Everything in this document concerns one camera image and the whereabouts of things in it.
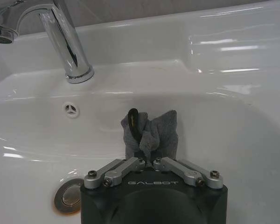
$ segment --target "silver metal bracket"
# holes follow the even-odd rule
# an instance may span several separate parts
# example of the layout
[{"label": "silver metal bracket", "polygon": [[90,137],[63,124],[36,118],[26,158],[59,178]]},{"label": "silver metal bracket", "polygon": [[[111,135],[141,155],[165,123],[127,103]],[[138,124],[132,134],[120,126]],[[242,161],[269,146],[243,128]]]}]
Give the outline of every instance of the silver metal bracket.
[{"label": "silver metal bracket", "polygon": [[84,186],[88,189],[98,188],[104,180],[105,173],[111,169],[115,169],[120,164],[124,163],[124,160],[115,159],[114,161],[108,163],[98,171],[95,172],[95,175],[86,175],[84,178]]},{"label": "silver metal bracket", "polygon": [[193,170],[201,173],[206,186],[208,186],[212,189],[221,189],[223,187],[223,177],[219,174],[219,172],[208,171],[187,160],[179,160],[178,162],[187,168],[193,169]]},{"label": "silver metal bracket", "polygon": [[132,157],[114,170],[106,172],[103,185],[113,187],[121,184],[122,179],[131,171],[142,170],[145,168],[145,161]]},{"label": "silver metal bracket", "polygon": [[184,182],[191,186],[202,186],[204,184],[201,173],[189,169],[169,157],[159,158],[154,161],[154,168],[159,171],[172,171],[180,176]]}]

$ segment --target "sink drain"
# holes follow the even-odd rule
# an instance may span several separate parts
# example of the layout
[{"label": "sink drain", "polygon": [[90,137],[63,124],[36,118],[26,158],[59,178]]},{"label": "sink drain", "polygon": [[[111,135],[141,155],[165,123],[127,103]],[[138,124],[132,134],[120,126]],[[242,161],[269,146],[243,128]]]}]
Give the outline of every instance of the sink drain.
[{"label": "sink drain", "polygon": [[80,187],[83,179],[73,179],[63,184],[54,198],[54,205],[63,214],[70,214],[80,210]]},{"label": "sink drain", "polygon": [[76,118],[80,114],[79,108],[72,102],[65,102],[62,109],[69,118]]}]

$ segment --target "screw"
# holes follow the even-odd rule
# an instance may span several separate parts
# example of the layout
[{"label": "screw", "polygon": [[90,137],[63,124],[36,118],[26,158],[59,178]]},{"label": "screw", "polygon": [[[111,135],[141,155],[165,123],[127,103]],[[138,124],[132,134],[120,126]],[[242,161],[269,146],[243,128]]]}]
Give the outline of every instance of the screw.
[{"label": "screw", "polygon": [[220,177],[220,173],[219,173],[218,171],[216,171],[216,170],[212,170],[212,171],[210,172],[210,177],[211,177],[211,178],[218,179],[218,178]]},{"label": "screw", "polygon": [[198,186],[198,187],[204,186],[204,180],[201,177],[198,177],[196,179],[196,186]]},{"label": "screw", "polygon": [[108,188],[111,186],[111,184],[112,184],[112,181],[110,179],[104,179],[104,181],[103,181],[104,187]]},{"label": "screw", "polygon": [[88,176],[89,177],[96,177],[97,176],[97,172],[95,170],[91,170],[88,172]]}]

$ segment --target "chrome faucet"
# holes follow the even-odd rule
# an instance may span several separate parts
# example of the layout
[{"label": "chrome faucet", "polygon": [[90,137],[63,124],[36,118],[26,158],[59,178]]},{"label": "chrome faucet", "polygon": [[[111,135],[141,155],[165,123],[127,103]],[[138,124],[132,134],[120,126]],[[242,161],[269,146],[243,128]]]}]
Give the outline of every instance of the chrome faucet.
[{"label": "chrome faucet", "polygon": [[37,14],[61,58],[69,83],[90,79],[94,70],[88,63],[63,0],[17,0],[0,7],[0,43],[13,43],[22,19]]}]

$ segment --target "faucet base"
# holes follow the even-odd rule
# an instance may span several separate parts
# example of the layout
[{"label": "faucet base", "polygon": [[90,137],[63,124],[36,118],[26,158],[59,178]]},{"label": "faucet base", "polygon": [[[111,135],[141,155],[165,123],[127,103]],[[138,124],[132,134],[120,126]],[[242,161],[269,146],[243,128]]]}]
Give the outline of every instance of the faucet base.
[{"label": "faucet base", "polygon": [[94,70],[93,67],[90,66],[88,71],[85,72],[84,74],[77,76],[77,77],[71,77],[68,75],[65,75],[66,80],[71,83],[71,84],[77,84],[77,83],[82,83],[90,79],[94,75]]}]

